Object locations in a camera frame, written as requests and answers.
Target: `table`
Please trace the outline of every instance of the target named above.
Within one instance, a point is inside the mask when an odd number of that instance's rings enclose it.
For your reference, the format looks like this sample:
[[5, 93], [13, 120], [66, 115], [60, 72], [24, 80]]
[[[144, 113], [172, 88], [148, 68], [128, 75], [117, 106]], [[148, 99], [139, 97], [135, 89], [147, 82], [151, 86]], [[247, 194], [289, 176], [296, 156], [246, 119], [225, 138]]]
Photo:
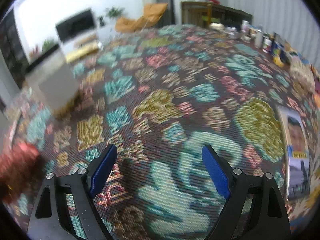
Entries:
[[[14, 140], [35, 144], [46, 160], [44, 173], [57, 175], [86, 167], [114, 143], [118, 160], [94, 202], [118, 239], [204, 239], [225, 200], [202, 164], [203, 144], [246, 174], [271, 172], [283, 192], [278, 104], [303, 111], [308, 146], [316, 152], [311, 96], [264, 54], [214, 31], [191, 25], [144, 30], [111, 42], [72, 71], [83, 94], [75, 111], [58, 121], [24, 90], [9, 109], [23, 114]], [[40, 182], [9, 207], [24, 230]], [[67, 200], [83, 236], [72, 197]], [[303, 215], [312, 198], [301, 203], [287, 204], [291, 219]]]

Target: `potted plant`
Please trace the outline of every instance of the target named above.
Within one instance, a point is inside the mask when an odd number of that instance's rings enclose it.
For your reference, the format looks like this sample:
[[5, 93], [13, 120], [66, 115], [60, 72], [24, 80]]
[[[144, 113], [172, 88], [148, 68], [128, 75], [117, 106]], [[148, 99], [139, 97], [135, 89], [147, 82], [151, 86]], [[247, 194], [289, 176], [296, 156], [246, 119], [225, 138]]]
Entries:
[[114, 19], [114, 18], [118, 18], [122, 15], [124, 11], [124, 8], [116, 8], [114, 6], [112, 6], [111, 9], [107, 8], [106, 9], [106, 16], [109, 17], [110, 19]]
[[46, 53], [49, 49], [51, 49], [55, 45], [55, 41], [53, 38], [45, 39], [42, 44], [42, 51], [41, 53]]
[[104, 21], [104, 16], [103, 16], [103, 15], [99, 15], [99, 16], [97, 17], [97, 19], [98, 19], [98, 21], [99, 21], [100, 27], [103, 27], [103, 26], [106, 25], [106, 22]]

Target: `teal pattern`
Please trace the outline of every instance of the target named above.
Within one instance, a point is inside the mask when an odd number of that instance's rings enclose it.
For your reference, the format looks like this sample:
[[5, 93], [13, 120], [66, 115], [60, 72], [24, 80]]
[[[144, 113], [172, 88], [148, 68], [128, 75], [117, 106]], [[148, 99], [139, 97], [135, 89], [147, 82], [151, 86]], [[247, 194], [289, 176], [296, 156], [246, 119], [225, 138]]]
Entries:
[[66, 194], [66, 200], [67, 200], [68, 207], [70, 207], [70, 208], [76, 207], [72, 194]]
[[205, 236], [210, 222], [208, 215], [190, 208], [196, 199], [178, 189], [169, 166], [154, 161], [151, 174], [155, 185], [140, 188], [138, 196], [150, 203], [147, 210], [155, 217], [149, 225], [153, 233], [165, 239], [188, 232], [202, 232]]
[[44, 139], [40, 139], [38, 141], [37, 148], [38, 148], [39, 151], [43, 151], [44, 150], [44, 143], [45, 143]]
[[277, 183], [279, 189], [281, 189], [284, 184], [284, 179], [282, 178], [280, 172], [276, 171], [274, 174], [274, 177], [275, 177], [275, 180], [276, 180], [276, 183]]
[[309, 103], [308, 103], [307, 101], [304, 101], [304, 102], [303, 102], [303, 105], [304, 105], [305, 108], [308, 110], [308, 112], [309, 112], [310, 114], [312, 114], [312, 109], [311, 109]]
[[88, 167], [88, 165], [89, 165], [88, 162], [79, 161], [75, 165], [72, 166], [72, 168], [69, 171], [69, 174], [74, 174], [80, 168], [86, 168], [86, 167]]
[[72, 216], [71, 217], [71, 222], [75, 228], [76, 231], [76, 235], [83, 238], [83, 239], [87, 239], [87, 236], [85, 235], [85, 232], [83, 230], [83, 227], [81, 225], [80, 219], [78, 216]]
[[242, 148], [236, 141], [210, 132], [193, 132], [184, 143], [184, 152], [192, 153], [201, 161], [201, 150], [205, 144], [210, 144], [219, 156], [228, 160], [232, 167], [237, 166], [242, 160]]
[[93, 68], [92, 70], [88, 71], [87, 76], [92, 75], [95, 71], [96, 71], [96, 69], [95, 69], [95, 68]]
[[269, 95], [274, 100], [277, 100], [279, 104], [283, 104], [283, 100], [281, 99], [281, 97], [277, 94], [277, 92], [274, 89], [269, 90]]
[[210, 60], [211, 58], [208, 56], [208, 53], [206, 52], [201, 52], [201, 53], [196, 53], [195, 56], [200, 59], [200, 60]]
[[30, 115], [36, 114], [39, 110], [39, 105], [38, 104], [34, 104], [33, 106], [30, 107]]
[[44, 165], [44, 173], [48, 174], [50, 172], [54, 171], [54, 165], [55, 165], [56, 161], [55, 160], [49, 160], [45, 165]]
[[163, 130], [163, 139], [170, 144], [178, 144], [186, 140], [186, 135], [179, 122], [174, 122]]
[[180, 66], [178, 66], [178, 65], [170, 66], [170, 67], [168, 67], [168, 70], [170, 72], [178, 72], [180, 70]]
[[28, 215], [28, 200], [26, 195], [21, 194], [18, 200], [18, 206], [20, 208], [20, 212], [24, 215]]
[[119, 106], [116, 110], [107, 112], [106, 120], [110, 128], [110, 134], [118, 132], [122, 127], [132, 122], [125, 106]]
[[130, 54], [136, 49], [136, 45], [117, 46], [113, 48], [113, 53], [116, 55]]
[[189, 23], [183, 24], [182, 26], [183, 26], [183, 27], [187, 27], [187, 28], [195, 27], [194, 24], [189, 24]]
[[[192, 192], [192, 195], [196, 198], [195, 203], [201, 207], [208, 207], [211, 204], [217, 206], [221, 211], [226, 200], [220, 196], [206, 171], [204, 164], [202, 163], [201, 156], [194, 155], [192, 150], [180, 153], [179, 166], [174, 174], [179, 177], [183, 185], [184, 190]], [[195, 186], [191, 176], [197, 176], [199, 181], [203, 183], [202, 187]]]
[[169, 35], [169, 34], [176, 35], [177, 33], [182, 32], [182, 29], [183, 29], [183, 27], [179, 26], [179, 25], [177, 25], [177, 26], [169, 25], [169, 26], [166, 26], [164, 28], [161, 28], [158, 31], [158, 34], [160, 36], [165, 36], [165, 35]]
[[30, 121], [27, 128], [26, 140], [29, 143], [36, 143], [37, 140], [44, 139], [46, 129], [46, 122], [51, 117], [48, 108], [40, 110], [35, 117]]
[[289, 87], [289, 83], [285, 80], [285, 78], [279, 74], [276, 75], [276, 79], [285, 87]]
[[202, 36], [202, 35], [206, 35], [206, 33], [205, 32], [195, 32], [195, 35]]
[[309, 119], [307, 119], [307, 125], [308, 125], [308, 127], [312, 128], [312, 124]]
[[187, 51], [184, 53], [185, 56], [192, 56], [193, 55], [193, 52], [192, 51]]
[[132, 76], [120, 76], [120, 72], [114, 73], [115, 79], [104, 84], [104, 91], [108, 103], [115, 102], [135, 88]]
[[197, 85], [189, 90], [192, 97], [196, 98], [199, 102], [214, 102], [219, 95], [214, 91], [214, 87], [211, 84]]
[[97, 63], [101, 65], [108, 65], [110, 68], [114, 68], [118, 62], [116, 56], [112, 52], [107, 52], [97, 59]]
[[85, 159], [90, 163], [93, 159], [98, 158], [101, 152], [97, 148], [92, 148], [85, 151]]
[[114, 79], [118, 79], [123, 76], [123, 72], [120, 68], [117, 68], [111, 75]]
[[82, 62], [75, 65], [72, 69], [74, 78], [81, 76], [84, 73], [84, 64]]
[[177, 39], [180, 39], [180, 38], [185, 37], [185, 35], [183, 35], [183, 34], [175, 34], [174, 37], [177, 38]]
[[108, 220], [106, 220], [105, 218], [102, 218], [102, 222], [104, 223], [104, 225], [106, 226], [107, 230], [110, 232], [112, 232], [112, 224], [111, 222], [109, 222]]
[[244, 52], [245, 54], [248, 54], [250, 56], [257, 56], [259, 55], [258, 52], [256, 52], [254, 49], [251, 49], [250, 47], [244, 45], [244, 44], [236, 44], [234, 45], [238, 50]]
[[185, 47], [179, 44], [171, 44], [168, 46], [169, 49], [175, 50], [175, 51], [180, 51], [180, 50], [184, 50]]
[[251, 82], [252, 79], [258, 79], [265, 85], [268, 83], [260, 76], [273, 78], [270, 74], [264, 73], [260, 68], [253, 65], [254, 61], [250, 58], [236, 54], [233, 58], [227, 58], [226, 66], [236, 71], [236, 74], [242, 78], [242, 84], [252, 88], [255, 85]]
[[121, 54], [120, 59], [133, 58], [133, 57], [141, 57], [141, 55], [142, 55], [142, 52], [126, 53], [126, 54]]
[[147, 50], [146, 53], [148, 55], [157, 54], [158, 53], [158, 49], [157, 48], [151, 48], [151, 49]]
[[139, 36], [136, 36], [136, 37], [130, 37], [130, 42], [133, 43], [133, 44], [137, 44], [138, 41], [141, 40], [141, 37]]

